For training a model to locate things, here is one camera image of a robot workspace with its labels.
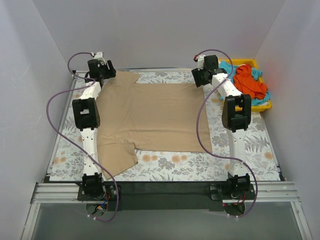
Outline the beige t shirt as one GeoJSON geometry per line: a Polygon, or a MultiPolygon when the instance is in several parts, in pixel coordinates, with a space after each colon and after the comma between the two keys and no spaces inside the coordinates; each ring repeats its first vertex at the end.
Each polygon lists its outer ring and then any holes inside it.
{"type": "Polygon", "coordinates": [[[107,179],[136,165],[136,150],[212,150],[203,88],[193,83],[139,83],[139,77],[119,71],[104,83],[96,100],[98,161],[107,179]]]}

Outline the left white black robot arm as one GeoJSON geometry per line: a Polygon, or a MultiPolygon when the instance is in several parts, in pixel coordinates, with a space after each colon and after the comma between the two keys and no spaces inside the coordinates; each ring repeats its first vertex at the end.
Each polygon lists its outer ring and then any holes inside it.
{"type": "Polygon", "coordinates": [[[89,71],[84,77],[85,89],[82,95],[72,101],[75,126],[80,131],[82,148],[84,149],[82,193],[95,200],[106,196],[106,187],[103,185],[101,168],[98,162],[97,134],[101,124],[97,107],[104,80],[114,78],[116,70],[110,60],[105,60],[102,53],[96,53],[93,59],[87,62],[89,71]]]}

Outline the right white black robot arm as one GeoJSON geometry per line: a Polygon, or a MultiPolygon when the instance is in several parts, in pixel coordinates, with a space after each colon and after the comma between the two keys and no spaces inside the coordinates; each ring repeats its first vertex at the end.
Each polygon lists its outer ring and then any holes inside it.
{"type": "Polygon", "coordinates": [[[196,87],[210,84],[224,98],[221,121],[228,136],[230,162],[226,182],[214,187],[213,193],[243,199],[251,185],[245,165],[245,138],[251,122],[251,97],[235,87],[227,71],[220,68],[216,55],[198,54],[193,60],[197,63],[197,67],[191,71],[196,87]]]}

